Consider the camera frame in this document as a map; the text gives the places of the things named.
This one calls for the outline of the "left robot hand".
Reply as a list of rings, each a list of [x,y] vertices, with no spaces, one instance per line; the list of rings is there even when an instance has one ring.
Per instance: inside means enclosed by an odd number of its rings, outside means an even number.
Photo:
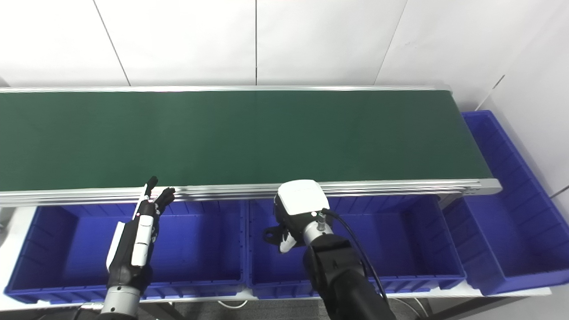
[[[116,237],[108,252],[107,288],[129,286],[144,293],[150,285],[150,260],[159,234],[159,220],[165,209],[175,200],[175,189],[165,188],[155,199],[151,191],[158,184],[152,176],[144,185],[132,219],[116,225]]]

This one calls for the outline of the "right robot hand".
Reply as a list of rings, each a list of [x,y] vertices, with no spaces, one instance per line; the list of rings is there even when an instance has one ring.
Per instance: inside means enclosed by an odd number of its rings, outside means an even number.
[[[326,217],[329,200],[314,180],[293,180],[278,187],[274,216],[280,229],[278,251],[285,254],[309,246],[320,236],[333,234],[333,222]]]

